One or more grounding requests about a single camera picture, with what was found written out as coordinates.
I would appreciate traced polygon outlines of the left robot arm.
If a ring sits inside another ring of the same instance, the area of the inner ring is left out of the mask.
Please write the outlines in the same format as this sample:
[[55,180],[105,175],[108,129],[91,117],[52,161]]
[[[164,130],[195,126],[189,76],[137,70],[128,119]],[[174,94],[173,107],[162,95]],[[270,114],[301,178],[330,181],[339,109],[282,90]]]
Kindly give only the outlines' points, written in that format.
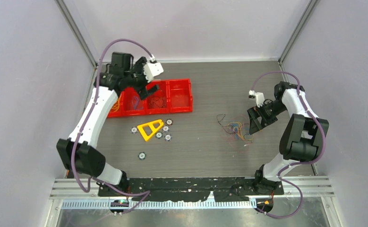
[[126,88],[133,88],[140,100],[155,93],[158,85],[147,89],[153,79],[164,72],[154,58],[141,57],[134,61],[132,54],[113,52],[111,62],[101,67],[94,82],[90,102],[79,123],[67,139],[59,139],[56,145],[64,167],[77,173],[95,177],[110,184],[118,196],[128,191],[127,175],[112,167],[97,149],[97,142],[112,106]]

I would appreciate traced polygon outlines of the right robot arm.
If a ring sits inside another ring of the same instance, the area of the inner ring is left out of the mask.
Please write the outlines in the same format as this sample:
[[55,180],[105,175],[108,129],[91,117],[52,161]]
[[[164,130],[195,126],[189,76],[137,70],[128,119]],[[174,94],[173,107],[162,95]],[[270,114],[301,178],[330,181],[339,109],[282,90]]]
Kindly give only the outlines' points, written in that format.
[[248,97],[256,102],[256,106],[247,110],[250,135],[275,123],[282,112],[287,111],[290,115],[280,139],[279,153],[255,172],[254,190],[269,194],[278,189],[280,177],[292,167],[318,158],[329,122],[310,109],[303,86],[281,81],[274,87],[275,99],[272,101],[267,102],[263,93],[254,90],[249,91]]

